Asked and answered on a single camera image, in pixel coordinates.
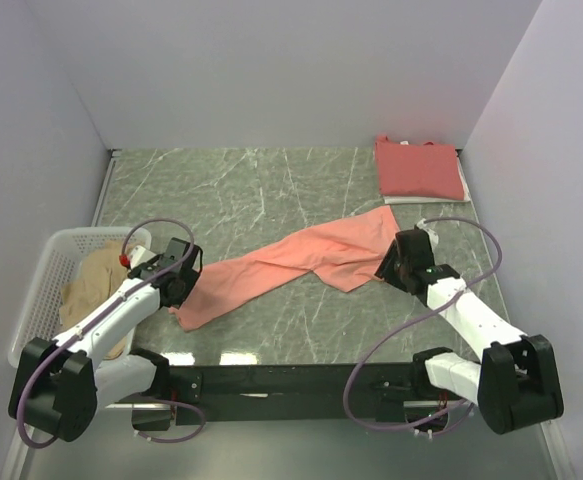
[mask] plastic basket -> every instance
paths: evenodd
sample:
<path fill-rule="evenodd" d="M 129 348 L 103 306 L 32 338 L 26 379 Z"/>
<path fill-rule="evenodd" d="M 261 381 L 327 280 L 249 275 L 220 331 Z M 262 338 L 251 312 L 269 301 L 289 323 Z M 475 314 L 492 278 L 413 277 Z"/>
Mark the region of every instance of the plastic basket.
<path fill-rule="evenodd" d="M 62 305 L 60 289 L 76 279 L 82 260 L 94 250 L 104 247 L 108 240 L 124 240 L 130 230 L 129 227 L 73 228 L 60 230 L 47 241 L 8 354 L 9 363 L 13 367 L 17 368 L 20 353 L 31 339 L 40 337 L 50 340 L 58 334 L 59 309 Z M 131 243 L 150 249 L 151 234 L 140 228 L 131 237 Z M 115 362 L 124 358 L 131 349 L 134 332 L 135 329 L 127 335 L 124 351 L 118 358 L 104 361 Z"/>

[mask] brown cloth in basket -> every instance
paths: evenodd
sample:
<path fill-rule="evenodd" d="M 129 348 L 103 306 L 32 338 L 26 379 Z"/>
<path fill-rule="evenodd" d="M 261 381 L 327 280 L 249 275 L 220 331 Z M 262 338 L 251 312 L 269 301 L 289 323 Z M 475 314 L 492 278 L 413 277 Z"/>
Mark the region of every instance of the brown cloth in basket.
<path fill-rule="evenodd" d="M 107 241 L 104 248 L 90 253 L 84 259 L 78 278 L 62 287 L 61 332 L 80 323 L 120 288 L 128 273 L 120 265 L 121 251 L 122 242 Z M 112 360 L 119 357 L 125 345 L 126 337 L 104 358 Z"/>

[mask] gray floor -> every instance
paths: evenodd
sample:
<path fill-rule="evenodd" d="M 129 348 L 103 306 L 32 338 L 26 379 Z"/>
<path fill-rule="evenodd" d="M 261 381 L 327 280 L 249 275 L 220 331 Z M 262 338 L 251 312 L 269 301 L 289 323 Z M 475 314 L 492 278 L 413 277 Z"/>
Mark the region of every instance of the gray floor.
<path fill-rule="evenodd" d="M 193 228 L 211 263 L 382 204 L 372 149 L 123 150 L 100 224 L 180 219 Z M 393 212 L 404 228 L 423 217 L 475 218 L 470 203 L 402 205 Z M 171 236 L 181 235 L 171 225 L 148 228 L 157 251 Z M 465 278 L 490 266 L 474 228 L 447 222 L 435 229 L 439 262 Z M 505 315 L 494 279 L 476 292 Z M 424 311 L 414 297 L 386 284 L 371 282 L 345 294 L 308 274 L 190 333 L 162 310 L 136 329 L 135 344 L 164 354 L 172 364 L 346 363 L 390 328 Z M 413 353 L 437 346 L 471 356 L 455 331 L 434 318 L 388 342 L 373 361 L 409 361 Z"/>

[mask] red cloth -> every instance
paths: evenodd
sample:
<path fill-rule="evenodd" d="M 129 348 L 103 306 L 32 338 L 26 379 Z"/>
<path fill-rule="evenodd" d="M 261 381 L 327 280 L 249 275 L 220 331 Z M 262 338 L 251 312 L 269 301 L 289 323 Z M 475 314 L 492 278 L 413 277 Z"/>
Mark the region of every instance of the red cloth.
<path fill-rule="evenodd" d="M 379 136 L 375 161 L 382 195 L 464 200 L 453 145 L 401 145 Z"/>
<path fill-rule="evenodd" d="M 182 328 L 193 330 L 309 272 L 350 292 L 375 279 L 397 232 L 388 206 L 305 228 L 243 257 L 205 266 L 187 300 L 169 312 Z"/>

